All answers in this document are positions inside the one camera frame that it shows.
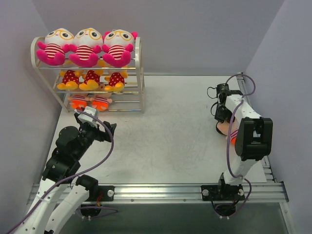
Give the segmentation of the peach boy plush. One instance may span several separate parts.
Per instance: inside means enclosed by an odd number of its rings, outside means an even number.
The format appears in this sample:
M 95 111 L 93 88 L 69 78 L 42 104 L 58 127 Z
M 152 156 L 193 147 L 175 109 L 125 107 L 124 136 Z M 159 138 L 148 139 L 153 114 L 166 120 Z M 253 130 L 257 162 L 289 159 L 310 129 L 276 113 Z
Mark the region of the peach boy plush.
M 85 94 L 75 94 L 73 96 L 68 97 L 68 101 L 70 103 L 71 108 L 82 110 L 84 109 L 90 101 L 90 98 L 86 96 Z
M 105 84 L 100 84 L 99 87 L 94 90 L 97 93 L 94 93 L 89 99 L 91 101 L 91 106 L 101 112 L 107 110 L 109 104 L 113 102 L 111 99 L 112 93 L 107 93 L 105 86 Z
M 234 122 L 232 123 L 230 133 L 229 133 L 229 128 L 230 128 L 230 123 L 227 121 L 224 121 L 224 122 L 218 121 L 216 124 L 217 132 L 224 135 L 226 139 L 230 137 L 230 143 L 235 145 L 237 134 L 238 134 L 238 123 L 236 119 L 234 119 Z

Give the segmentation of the yellow bear plush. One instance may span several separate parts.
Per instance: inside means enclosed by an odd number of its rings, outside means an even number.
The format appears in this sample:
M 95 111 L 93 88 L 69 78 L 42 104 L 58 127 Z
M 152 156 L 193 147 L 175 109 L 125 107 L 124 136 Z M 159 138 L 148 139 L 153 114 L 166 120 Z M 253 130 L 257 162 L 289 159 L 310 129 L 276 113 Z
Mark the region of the yellow bear plush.
M 105 80 L 108 82 L 104 90 L 106 92 L 119 92 L 124 89 L 125 79 L 128 77 L 126 69 L 110 69 Z
M 84 73 L 84 70 L 67 69 L 61 70 L 59 75 L 62 78 L 60 84 L 57 85 L 59 90 L 76 90 L 79 87 L 79 78 Z
M 100 77 L 103 75 L 104 69 L 88 70 L 83 77 L 83 83 L 79 85 L 79 89 L 83 91 L 92 91 L 99 87 Z

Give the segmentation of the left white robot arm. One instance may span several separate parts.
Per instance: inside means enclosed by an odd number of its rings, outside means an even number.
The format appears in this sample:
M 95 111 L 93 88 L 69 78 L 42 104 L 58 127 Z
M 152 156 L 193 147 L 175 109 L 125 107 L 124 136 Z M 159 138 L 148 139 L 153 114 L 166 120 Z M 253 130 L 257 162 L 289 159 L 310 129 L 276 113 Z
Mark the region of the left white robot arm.
M 114 143 L 117 124 L 77 121 L 79 128 L 63 128 L 56 148 L 46 163 L 37 194 L 24 218 L 13 228 L 16 234 L 57 234 L 85 200 L 98 196 L 98 181 L 87 175 L 102 165 L 111 155 L 94 166 L 79 172 L 80 159 L 94 141 Z

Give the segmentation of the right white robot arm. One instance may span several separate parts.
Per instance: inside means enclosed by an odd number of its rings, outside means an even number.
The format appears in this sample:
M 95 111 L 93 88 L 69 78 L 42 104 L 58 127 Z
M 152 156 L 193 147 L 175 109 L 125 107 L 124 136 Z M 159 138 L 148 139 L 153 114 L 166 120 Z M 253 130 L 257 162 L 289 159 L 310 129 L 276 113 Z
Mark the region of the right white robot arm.
M 258 114 L 240 90 L 227 83 L 216 87 L 216 129 L 227 137 L 228 169 L 220 176 L 217 196 L 228 199 L 240 194 L 240 185 L 248 171 L 271 153 L 273 121 Z

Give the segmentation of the cream two-tier shelf rack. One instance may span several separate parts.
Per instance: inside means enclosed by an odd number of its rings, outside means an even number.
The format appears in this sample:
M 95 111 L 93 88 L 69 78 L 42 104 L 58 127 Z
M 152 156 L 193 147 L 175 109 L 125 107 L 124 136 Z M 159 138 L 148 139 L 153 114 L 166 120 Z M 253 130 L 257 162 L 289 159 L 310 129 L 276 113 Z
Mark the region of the cream two-tier shelf rack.
M 88 94 L 89 97 L 92 97 L 93 94 L 106 94 L 107 91 L 82 91 L 82 90 L 76 90 L 76 91 L 70 91 L 70 90 L 60 90 L 57 88 L 57 85 L 60 84 L 61 76 L 58 74 L 56 77 L 56 80 L 54 81 L 54 84 L 51 84 L 45 74 L 42 73 L 44 70 L 83 70 L 84 73 L 88 70 L 103 70 L 104 73 L 101 76 L 102 83 L 108 84 L 108 82 L 104 79 L 105 76 L 107 76 L 107 71 L 116 71 L 119 70 L 118 67 L 100 67 L 99 65 L 94 67 L 74 67 L 70 65 L 61 65 L 61 66 L 47 66 L 46 64 L 43 64 L 37 57 L 36 51 L 39 48 L 38 43 L 42 42 L 44 40 L 43 37 L 36 37 L 33 39 L 30 47 L 30 55 L 31 55 L 31 63 L 36 71 L 36 73 L 39 75 L 41 80 L 44 82 L 44 84 L 47 86 L 48 90 L 53 94 L 55 99 L 58 101 L 58 103 L 61 105 L 61 107 L 66 112 L 72 112 L 74 111 L 74 108 L 71 107 L 70 101 L 68 100 L 71 95 L 82 95 L 82 94 Z M 141 40 L 140 37 L 138 37 L 135 41 L 135 47 L 134 47 L 134 55 L 135 57 L 132 58 L 134 61 L 133 67 L 122 67 L 122 70 L 128 70 L 128 78 L 136 78 L 136 81 L 134 82 L 125 82 L 125 90 L 124 91 L 111 91 L 110 93 L 112 95 L 124 95 L 124 97 L 119 99 L 113 100 L 113 109 L 108 108 L 106 109 L 106 112 L 144 112 L 145 111 L 145 100 L 144 100 L 144 92 L 145 92 L 145 83 L 144 83 L 144 71 L 143 71 L 143 61 L 142 61 L 142 51 L 141 51 Z

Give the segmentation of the pink plush with glasses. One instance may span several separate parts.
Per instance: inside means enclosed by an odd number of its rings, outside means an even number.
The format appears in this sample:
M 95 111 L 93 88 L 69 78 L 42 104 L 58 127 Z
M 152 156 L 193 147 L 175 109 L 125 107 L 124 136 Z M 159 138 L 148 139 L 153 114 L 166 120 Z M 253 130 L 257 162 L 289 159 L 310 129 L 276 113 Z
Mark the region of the pink plush with glasses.
M 74 35 L 65 28 L 59 28 L 50 32 L 44 39 L 39 41 L 39 49 L 36 51 L 38 59 L 50 66 L 60 66 L 65 63 L 66 53 L 70 51 Z

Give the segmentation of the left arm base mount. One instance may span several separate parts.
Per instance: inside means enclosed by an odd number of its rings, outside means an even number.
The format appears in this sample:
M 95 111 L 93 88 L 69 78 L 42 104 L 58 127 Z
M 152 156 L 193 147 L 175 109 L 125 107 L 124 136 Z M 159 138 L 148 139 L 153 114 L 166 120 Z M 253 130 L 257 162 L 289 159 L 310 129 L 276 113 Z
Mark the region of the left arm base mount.
M 115 187 L 112 185 L 97 185 L 89 191 L 89 197 L 86 201 L 108 202 L 114 200 Z

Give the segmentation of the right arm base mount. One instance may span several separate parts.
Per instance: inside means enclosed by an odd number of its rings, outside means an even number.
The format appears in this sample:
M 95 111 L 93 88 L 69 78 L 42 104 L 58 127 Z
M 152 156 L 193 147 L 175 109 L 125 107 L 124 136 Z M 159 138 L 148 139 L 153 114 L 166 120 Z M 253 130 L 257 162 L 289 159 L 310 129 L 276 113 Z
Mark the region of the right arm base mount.
M 245 199 L 242 185 L 229 185 L 220 180 L 218 184 L 201 185 L 204 201 L 242 201 Z

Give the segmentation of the aluminium front rail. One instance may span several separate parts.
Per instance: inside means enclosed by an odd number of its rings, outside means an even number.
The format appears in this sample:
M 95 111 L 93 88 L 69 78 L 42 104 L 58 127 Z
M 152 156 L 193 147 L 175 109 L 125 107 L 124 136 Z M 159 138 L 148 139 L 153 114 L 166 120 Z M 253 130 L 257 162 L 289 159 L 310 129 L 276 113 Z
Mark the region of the aluminium front rail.
M 85 201 L 84 204 L 178 204 L 201 203 L 200 184 L 115 184 L 114 200 L 108 202 Z M 288 202 L 286 189 L 282 183 L 256 183 L 251 187 L 242 184 L 248 203 L 282 203 Z M 216 201 L 232 203 L 233 201 Z

